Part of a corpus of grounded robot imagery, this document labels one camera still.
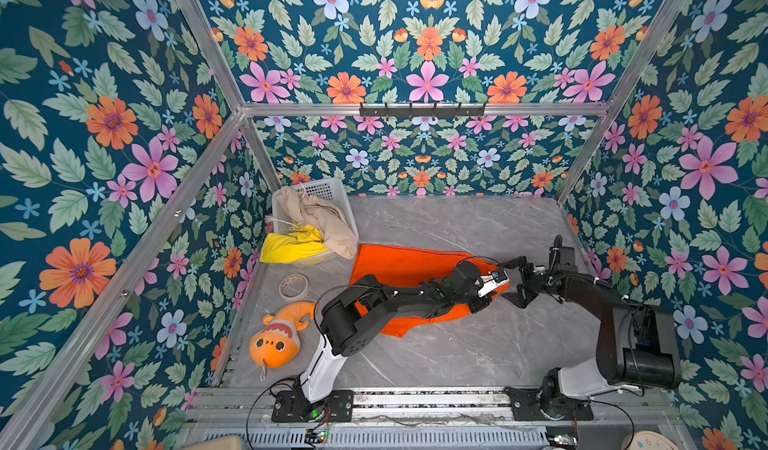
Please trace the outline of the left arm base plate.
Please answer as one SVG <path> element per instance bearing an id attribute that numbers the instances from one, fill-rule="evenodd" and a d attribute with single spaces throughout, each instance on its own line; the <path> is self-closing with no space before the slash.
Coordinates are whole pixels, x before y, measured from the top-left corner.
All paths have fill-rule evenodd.
<path id="1" fill-rule="evenodd" d="M 317 402 L 309 402 L 299 390 L 277 393 L 271 421 L 273 423 L 350 422 L 355 393 L 351 390 L 333 390 Z"/>

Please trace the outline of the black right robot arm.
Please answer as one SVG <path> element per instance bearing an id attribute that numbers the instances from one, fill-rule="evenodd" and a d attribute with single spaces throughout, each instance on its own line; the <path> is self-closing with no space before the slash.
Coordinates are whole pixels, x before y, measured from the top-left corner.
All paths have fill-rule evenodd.
<path id="1" fill-rule="evenodd" d="M 501 264 L 518 271 L 520 282 L 502 296 L 520 309 L 548 295 L 580 306 L 599 321 L 595 356 L 570 367 L 555 368 L 539 391 L 542 405 L 575 402 L 628 391 L 675 390 L 682 365 L 672 313 L 622 295 L 607 280 L 578 270 L 573 247 L 556 236 L 548 262 L 535 265 L 525 256 Z"/>

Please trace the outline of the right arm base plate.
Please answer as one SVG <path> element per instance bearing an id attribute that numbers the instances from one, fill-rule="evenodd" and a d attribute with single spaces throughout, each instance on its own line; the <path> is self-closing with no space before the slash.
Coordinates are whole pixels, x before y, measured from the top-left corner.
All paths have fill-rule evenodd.
<path id="1" fill-rule="evenodd" d="M 590 404 L 554 393 L 533 388 L 505 387 L 504 393 L 510 399 L 515 421 L 593 421 Z"/>

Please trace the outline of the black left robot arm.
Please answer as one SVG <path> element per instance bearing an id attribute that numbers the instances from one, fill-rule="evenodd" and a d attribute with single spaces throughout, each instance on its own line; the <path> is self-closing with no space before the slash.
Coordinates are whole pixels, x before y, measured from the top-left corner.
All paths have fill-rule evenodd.
<path id="1" fill-rule="evenodd" d="M 434 320 L 456 309 L 477 313 L 509 283 L 501 268 L 482 270 L 468 259 L 447 276 L 413 288 L 393 287 L 373 275 L 364 276 L 319 309 L 318 347 L 294 384 L 296 399 L 305 405 L 326 401 L 347 358 L 361 352 L 391 321 Z"/>

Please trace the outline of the orange shorts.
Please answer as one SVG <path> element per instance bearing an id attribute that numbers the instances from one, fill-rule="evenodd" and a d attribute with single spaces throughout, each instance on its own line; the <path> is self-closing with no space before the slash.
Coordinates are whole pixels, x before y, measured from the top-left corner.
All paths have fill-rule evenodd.
<path id="1" fill-rule="evenodd" d="M 448 276 L 464 257 L 469 257 L 469 254 L 363 244 L 358 252 L 350 282 L 355 283 L 366 275 L 374 275 L 380 283 L 392 287 L 417 287 L 424 281 Z M 403 338 L 409 330 L 418 326 L 459 320 L 470 314 L 467 304 L 458 304 L 445 315 L 431 319 L 399 316 L 381 327 L 379 333 Z"/>

